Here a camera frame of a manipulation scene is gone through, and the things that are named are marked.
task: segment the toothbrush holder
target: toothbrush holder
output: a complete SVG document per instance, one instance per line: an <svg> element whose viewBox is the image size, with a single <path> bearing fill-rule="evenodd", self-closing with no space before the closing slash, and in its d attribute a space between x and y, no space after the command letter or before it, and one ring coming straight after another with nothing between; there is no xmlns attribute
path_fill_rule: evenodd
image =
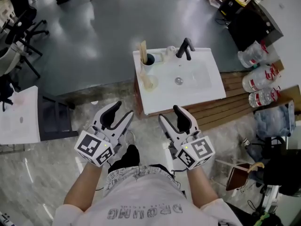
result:
<svg viewBox="0 0 301 226"><path fill-rule="evenodd" d="M142 61L140 61L141 66L143 66L143 68L145 69L146 73L149 72L152 68L152 66L155 63L155 57L152 54L147 54L147 62L146 64L142 63Z"/></svg>

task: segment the plastic bottle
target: plastic bottle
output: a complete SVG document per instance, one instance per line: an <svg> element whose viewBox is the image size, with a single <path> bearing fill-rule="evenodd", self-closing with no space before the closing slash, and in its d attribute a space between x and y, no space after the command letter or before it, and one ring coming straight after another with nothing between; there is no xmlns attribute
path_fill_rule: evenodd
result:
<svg viewBox="0 0 301 226"><path fill-rule="evenodd" d="M269 105L273 101L277 101L278 97L280 96L279 90L267 87L251 93L249 95L249 103L251 107Z"/></svg>
<svg viewBox="0 0 301 226"><path fill-rule="evenodd" d="M280 76L279 70L274 65L261 65L243 78L243 88L246 92L252 93L267 87L278 76Z"/></svg>
<svg viewBox="0 0 301 226"><path fill-rule="evenodd" d="M267 53L266 47L255 41L247 47L244 52L239 51L237 56L245 68L250 68L257 63L266 60Z"/></svg>

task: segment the sink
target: sink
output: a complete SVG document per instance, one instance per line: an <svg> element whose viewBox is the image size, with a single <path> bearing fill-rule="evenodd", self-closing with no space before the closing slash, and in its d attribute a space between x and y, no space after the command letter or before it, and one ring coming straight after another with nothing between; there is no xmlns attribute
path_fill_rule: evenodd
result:
<svg viewBox="0 0 301 226"><path fill-rule="evenodd" d="M147 53L165 54L165 48L148 49ZM174 105L186 106L226 97L225 89L210 48L195 48L190 52L191 60L176 56L167 62L155 63L148 75L158 79L153 91L146 91L139 76L140 53L133 52L135 69L145 114L157 113L173 108Z"/></svg>

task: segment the drain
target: drain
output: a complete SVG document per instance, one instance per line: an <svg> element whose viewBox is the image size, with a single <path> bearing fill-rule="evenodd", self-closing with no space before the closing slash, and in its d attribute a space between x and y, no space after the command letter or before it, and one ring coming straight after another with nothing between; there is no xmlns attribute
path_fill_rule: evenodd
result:
<svg viewBox="0 0 301 226"><path fill-rule="evenodd" d="M181 77L177 77L174 81L177 85L182 85L183 84L183 79Z"/></svg>

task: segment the faucet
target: faucet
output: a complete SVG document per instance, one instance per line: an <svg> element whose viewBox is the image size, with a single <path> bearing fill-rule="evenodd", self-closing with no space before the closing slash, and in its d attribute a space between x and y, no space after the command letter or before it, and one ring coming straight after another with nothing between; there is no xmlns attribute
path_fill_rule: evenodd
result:
<svg viewBox="0 0 301 226"><path fill-rule="evenodd" d="M187 47L189 46L191 51L196 51L192 45L191 39L185 38L178 52L175 54L178 58L182 58L184 52L186 53L187 60L191 60L191 56Z"/></svg>

